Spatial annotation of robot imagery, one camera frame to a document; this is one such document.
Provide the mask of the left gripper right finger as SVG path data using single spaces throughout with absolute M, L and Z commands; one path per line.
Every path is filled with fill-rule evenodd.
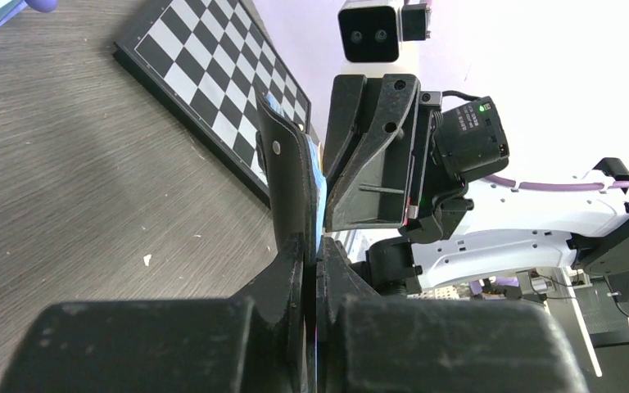
M 317 256 L 320 392 L 585 392 L 563 329 L 529 302 L 383 297 L 325 238 Z

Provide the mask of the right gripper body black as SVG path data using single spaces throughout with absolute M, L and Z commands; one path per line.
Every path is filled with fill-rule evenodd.
M 469 184 L 509 163 L 509 144 L 493 99 L 457 91 L 442 95 L 465 103 L 433 114 L 419 212 L 399 229 L 413 243 L 449 239 L 474 208 L 467 197 Z

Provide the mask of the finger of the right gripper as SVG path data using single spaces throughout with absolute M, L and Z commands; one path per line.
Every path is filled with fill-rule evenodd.
M 349 176 L 364 163 L 360 114 L 366 85 L 365 75 L 338 75 L 333 80 L 323 159 L 327 179 Z
M 405 222 L 418 97 L 415 75 L 367 77 L 360 114 L 364 163 L 349 176 L 327 179 L 327 231 L 399 228 Z

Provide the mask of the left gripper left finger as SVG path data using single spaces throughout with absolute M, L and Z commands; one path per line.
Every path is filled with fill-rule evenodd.
M 302 392 L 302 235 L 227 298 L 64 302 L 34 320 L 1 392 Z

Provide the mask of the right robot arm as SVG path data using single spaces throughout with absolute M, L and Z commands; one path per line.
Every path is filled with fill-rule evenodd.
M 567 183 L 502 178 L 509 144 L 490 97 L 338 75 L 328 128 L 325 226 L 398 231 L 351 266 L 384 296 L 534 269 L 629 272 L 623 163 Z

